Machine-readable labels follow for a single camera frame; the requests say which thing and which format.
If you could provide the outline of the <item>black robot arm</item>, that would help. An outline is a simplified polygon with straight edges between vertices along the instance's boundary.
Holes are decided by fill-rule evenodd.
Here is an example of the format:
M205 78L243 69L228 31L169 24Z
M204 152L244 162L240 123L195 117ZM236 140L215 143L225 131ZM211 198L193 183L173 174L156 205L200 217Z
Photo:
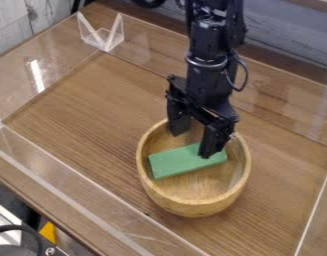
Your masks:
M177 136L193 120L204 126L197 155L209 158L231 139L239 115L229 103L236 72L247 69L236 53L247 27L243 0L176 0L185 12L188 50L187 75L167 77L167 118L171 133Z

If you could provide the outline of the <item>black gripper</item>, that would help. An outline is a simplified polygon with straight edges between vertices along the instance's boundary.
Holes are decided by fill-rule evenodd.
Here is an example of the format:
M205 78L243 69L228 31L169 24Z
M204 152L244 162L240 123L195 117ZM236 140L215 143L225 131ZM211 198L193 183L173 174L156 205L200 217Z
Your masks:
M236 54L219 62L203 62L185 57L187 77L169 75L165 93L168 128L173 136L185 133L195 118L205 127L199 156L208 159L220 152L231 139L239 115L229 103L232 92L241 92L248 82L248 70Z

